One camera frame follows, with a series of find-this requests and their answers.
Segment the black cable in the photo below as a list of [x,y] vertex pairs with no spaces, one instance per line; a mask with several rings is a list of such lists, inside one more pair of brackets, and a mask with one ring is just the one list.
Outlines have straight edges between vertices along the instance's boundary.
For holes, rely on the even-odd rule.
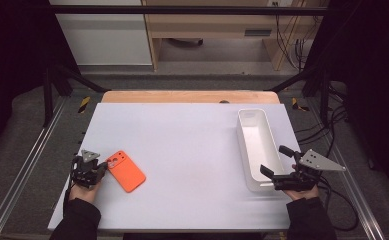
[[306,144],[310,144],[310,143],[316,142],[316,141],[318,141],[319,139],[321,139],[321,138],[325,137],[326,135],[328,135],[329,132],[330,132],[330,131],[328,130],[327,132],[325,132],[323,135],[319,136],[318,138],[313,139],[313,140],[311,140],[311,141],[309,141],[309,142],[302,142],[302,143],[299,143],[299,145],[306,145]]
[[329,145],[329,147],[328,147],[328,151],[327,151],[327,154],[325,155],[326,157],[329,157],[329,154],[331,153],[331,150],[332,150],[332,147],[334,146],[334,142],[335,142],[335,120],[336,120],[336,118],[339,116],[339,115],[341,115],[341,114],[344,114],[345,112],[346,112],[346,110],[343,110],[342,112],[340,112],[340,113],[337,113],[337,115],[335,115],[335,113],[337,112],[337,110],[339,110],[339,109],[341,109],[341,108],[343,108],[344,106],[339,106],[339,107],[337,107],[333,112],[332,112],[332,114],[331,114],[331,121],[330,121],[330,123],[332,123],[332,124],[329,124],[330,125],[330,127],[331,127],[331,135],[332,135],[332,139],[331,139],[331,143],[330,143],[330,145]]
[[324,207],[325,207],[325,210],[328,212],[329,200],[331,199],[331,194],[332,194],[332,187],[329,184],[328,180],[326,178],[324,178],[323,176],[320,176],[319,182],[323,183],[327,186],[326,187],[327,197],[325,198]]
[[353,203],[346,196],[344,196],[343,194],[341,194],[340,192],[338,192],[338,191],[336,191],[334,189],[331,189],[331,193],[335,193],[336,195],[338,195],[339,197],[344,199],[344,201],[346,201],[349,204],[350,208],[353,210],[353,214],[355,216],[355,220],[354,220],[354,223],[353,223],[352,226],[347,227],[347,228],[341,228],[341,227],[337,227],[337,226],[333,225],[334,229],[339,230],[339,231],[344,231],[344,232],[348,232],[348,231],[351,231],[351,230],[355,229],[357,227],[357,225],[359,224],[359,213],[357,212],[357,210],[354,207]]
[[297,131],[295,131],[294,133],[310,131],[310,130],[314,129],[315,127],[319,126],[319,125],[322,125],[322,123],[315,124],[314,126],[312,126],[312,127],[310,127],[310,128],[297,130]]
[[[344,119],[344,118],[346,117],[346,116],[342,116],[341,118],[338,118],[341,114],[344,114],[344,113],[346,112],[345,110],[343,110],[342,112],[339,112],[339,113],[337,113],[337,114],[335,115],[335,112],[337,112],[341,107],[343,107],[343,106],[340,106],[340,107],[336,108],[336,109],[334,110],[333,114],[332,114],[331,121],[330,121],[330,123],[329,123],[329,126],[331,126],[331,128],[333,128],[333,125],[335,125],[336,123],[338,123],[339,121],[341,121],[342,119]],[[319,136],[319,138],[313,139],[313,140],[308,141],[308,142],[305,142],[305,141],[307,141],[307,140],[310,140],[310,139],[312,139],[312,138],[318,136],[318,134],[321,133],[321,132],[324,131],[324,130],[328,130],[328,128],[323,127],[323,128],[321,128],[320,130],[318,130],[317,132],[315,132],[314,134],[312,134],[311,136],[306,137],[306,138],[303,138],[303,139],[301,139],[301,140],[298,140],[299,145],[305,145],[305,144],[309,144],[309,143],[315,142],[315,141],[321,139],[322,137],[326,136],[326,135],[331,131],[331,129],[329,129],[328,132],[326,132],[326,133],[324,133],[323,135]]]
[[275,15],[275,20],[276,20],[276,42],[279,46],[279,48],[281,49],[282,53],[284,54],[285,58],[288,60],[288,62],[290,63],[290,65],[294,68],[296,68],[296,66],[293,65],[293,63],[291,62],[290,60],[290,57],[288,56],[288,50],[287,50],[287,45],[285,45],[284,43],[284,38],[282,37],[282,34],[280,32],[280,29],[279,29],[279,15]]

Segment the black arm sleeve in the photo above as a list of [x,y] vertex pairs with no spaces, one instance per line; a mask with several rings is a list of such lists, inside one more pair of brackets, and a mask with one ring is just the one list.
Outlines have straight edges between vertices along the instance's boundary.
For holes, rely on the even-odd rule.
[[291,221],[287,232],[288,240],[337,239],[332,223],[318,197],[290,202],[287,204],[287,210]]
[[95,240],[100,219],[100,211],[94,205],[78,198],[72,200],[50,240]]

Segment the black curtain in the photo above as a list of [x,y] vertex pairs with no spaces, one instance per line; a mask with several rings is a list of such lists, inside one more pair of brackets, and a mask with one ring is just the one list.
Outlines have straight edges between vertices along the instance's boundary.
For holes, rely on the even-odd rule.
[[0,0],[0,135],[17,95],[42,86],[48,66],[58,64],[80,73],[54,14],[35,13],[30,4],[48,0]]

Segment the wire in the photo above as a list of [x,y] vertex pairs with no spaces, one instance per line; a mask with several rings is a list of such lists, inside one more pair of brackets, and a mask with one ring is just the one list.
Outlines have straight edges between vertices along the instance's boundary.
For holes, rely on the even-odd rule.
[[[338,195],[339,197],[341,197],[342,199],[344,199],[344,201],[347,202],[347,204],[350,206],[350,208],[353,210],[353,214],[355,216],[355,220],[354,220],[354,223],[352,226],[350,227],[347,227],[347,228],[342,228],[342,227],[337,227],[337,226],[334,226],[333,225],[333,228],[336,229],[336,230],[339,230],[339,231],[344,231],[344,232],[348,232],[348,231],[351,231],[353,229],[355,229],[357,227],[357,225],[359,224],[359,213],[357,212],[356,208],[354,207],[353,203],[350,201],[350,199],[348,199],[346,196],[344,196],[343,194],[341,194],[340,192],[338,191],[335,191],[334,189],[332,189],[332,187],[329,185],[328,181],[325,179],[325,180],[322,180],[322,179],[325,179],[321,176],[321,179],[319,182],[321,183],[324,183],[326,185],[326,187],[323,187],[323,186],[318,186],[318,188],[320,189],[325,189],[327,191],[330,191],[330,193],[335,193],[336,195]],[[324,206],[325,206],[325,209],[326,211],[328,211],[328,207],[329,207],[329,200],[331,198],[331,194],[327,195],[326,199],[325,199],[325,202],[324,202]]]
[[332,114],[331,114],[331,123],[332,123],[332,124],[330,124],[330,127],[331,127],[332,139],[331,139],[331,143],[330,143],[330,145],[329,145],[327,154],[325,155],[326,157],[329,157],[329,154],[331,153],[332,147],[333,147],[334,142],[335,142],[335,129],[334,129],[334,126],[335,126],[335,123],[336,123],[335,121],[337,120],[337,122],[338,122],[338,121],[340,121],[340,120],[342,120],[342,119],[345,119],[345,117],[346,117],[346,116],[344,115],[342,118],[337,119],[337,117],[338,117],[339,115],[346,113],[346,110],[343,110],[343,111],[337,113],[337,115],[335,115],[335,113],[337,112],[337,110],[342,109],[342,108],[344,108],[344,106],[339,106],[339,107],[337,107],[337,108],[332,112]]
[[287,45],[284,43],[284,39],[282,37],[282,34],[279,30],[279,15],[275,15],[275,19],[276,19],[276,42],[279,46],[279,48],[281,49],[282,53],[284,54],[285,58],[288,60],[288,62],[290,63],[290,65],[293,67],[293,68],[296,68],[297,69],[297,66],[292,62],[290,56],[288,55],[288,51],[287,51],[287,45],[289,44],[289,42],[287,42]]
[[319,126],[319,125],[322,125],[322,123],[315,124],[314,126],[312,126],[310,128],[307,128],[307,129],[297,130],[294,133],[310,131],[310,130],[314,129],[315,127]]
[[[329,127],[330,127],[329,129],[328,129],[327,127],[322,127],[321,129],[319,129],[318,131],[316,131],[315,133],[313,133],[313,134],[310,135],[309,137],[306,137],[306,138],[303,138],[303,139],[298,140],[297,142],[299,143],[299,145],[305,145],[305,144],[313,143],[313,142],[315,142],[315,141],[321,139],[322,137],[326,136],[328,133],[331,132],[333,138],[332,138],[332,144],[330,145],[330,148],[329,148],[328,153],[327,153],[327,154],[329,154],[330,150],[332,149],[333,141],[334,141],[334,139],[335,139],[335,138],[334,138],[335,133],[334,133],[334,129],[333,129],[333,128],[334,128],[334,125],[347,117],[347,116],[345,115],[345,113],[346,113],[345,110],[343,110],[343,111],[341,111],[341,112],[335,114],[335,113],[336,113],[337,111],[339,111],[339,109],[341,109],[342,107],[343,107],[343,106],[340,106],[340,107],[336,108],[336,109],[333,111],[332,116],[331,116],[331,121],[330,121],[330,123],[329,123]],[[319,125],[321,125],[321,124],[318,123],[317,125],[315,125],[315,126],[309,128],[309,129],[303,129],[303,130],[300,130],[300,131],[296,131],[296,133],[301,132],[301,131],[311,130],[311,129],[315,128],[316,126],[319,126]],[[327,130],[327,132],[325,132],[323,135],[320,135],[318,138],[315,138],[316,136],[318,136],[318,135],[319,135],[321,132],[323,132],[324,130]]]

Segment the clamp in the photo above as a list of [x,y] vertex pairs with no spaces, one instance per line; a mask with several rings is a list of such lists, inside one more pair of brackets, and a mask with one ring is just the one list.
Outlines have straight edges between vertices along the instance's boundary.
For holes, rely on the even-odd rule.
[[346,171],[346,167],[331,161],[312,149],[306,153],[300,153],[281,145],[279,152],[290,158],[294,157],[296,166],[295,171],[288,175],[274,175],[274,172],[269,168],[264,165],[260,166],[260,172],[272,180],[275,190],[310,190],[319,182],[323,171]]

